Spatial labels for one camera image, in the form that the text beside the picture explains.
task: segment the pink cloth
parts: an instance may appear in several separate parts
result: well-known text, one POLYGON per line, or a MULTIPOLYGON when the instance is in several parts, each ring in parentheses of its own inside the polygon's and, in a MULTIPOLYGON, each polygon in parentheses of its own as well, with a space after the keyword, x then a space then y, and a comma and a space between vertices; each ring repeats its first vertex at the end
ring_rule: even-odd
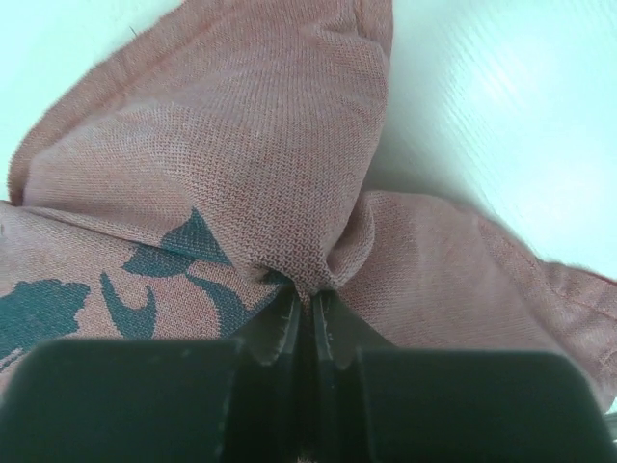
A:
POLYGON ((473 210, 362 192, 387 0, 189 0, 27 136, 0 204, 0 390, 57 337, 216 338, 281 285, 401 346, 568 356, 617 395, 617 285, 473 210))

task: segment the cloth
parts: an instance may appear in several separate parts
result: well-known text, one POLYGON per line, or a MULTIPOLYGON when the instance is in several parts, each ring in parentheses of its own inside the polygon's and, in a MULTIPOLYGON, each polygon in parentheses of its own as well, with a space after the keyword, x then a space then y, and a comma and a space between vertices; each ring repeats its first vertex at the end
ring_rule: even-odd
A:
POLYGON ((0 390, 58 337, 212 339, 335 289, 406 347, 567 356, 617 395, 617 285, 474 210, 362 191, 388 0, 188 0, 34 127, 0 204, 0 390))

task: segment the patterned fabric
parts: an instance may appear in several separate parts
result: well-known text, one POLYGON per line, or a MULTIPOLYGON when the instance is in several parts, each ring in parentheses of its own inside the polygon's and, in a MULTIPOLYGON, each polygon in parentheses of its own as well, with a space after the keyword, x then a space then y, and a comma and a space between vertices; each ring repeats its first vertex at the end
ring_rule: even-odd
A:
POLYGON ((605 409, 617 285, 362 191, 391 35, 388 0, 189 0, 93 69, 13 158, 0 390, 42 340, 224 337, 294 284, 401 346, 566 355, 605 409))

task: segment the white surface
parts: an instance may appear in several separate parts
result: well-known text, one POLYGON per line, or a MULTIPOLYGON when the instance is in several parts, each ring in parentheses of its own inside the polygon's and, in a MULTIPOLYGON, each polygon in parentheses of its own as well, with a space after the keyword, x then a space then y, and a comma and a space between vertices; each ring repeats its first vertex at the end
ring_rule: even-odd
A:
MULTIPOLYGON (((178 3, 3 6, 0 178, 46 107, 178 3)), ((476 204, 541 258, 617 279, 617 2, 397 0, 394 16, 367 185, 476 204)))

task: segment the black object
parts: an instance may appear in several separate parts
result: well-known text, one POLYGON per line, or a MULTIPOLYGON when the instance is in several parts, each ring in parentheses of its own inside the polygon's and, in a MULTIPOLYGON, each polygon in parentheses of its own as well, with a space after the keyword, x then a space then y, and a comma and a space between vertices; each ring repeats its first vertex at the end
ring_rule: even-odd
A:
POLYGON ((540 353, 398 349, 293 289, 228 340, 58 340, 0 408, 0 462, 617 462, 584 379, 540 353))

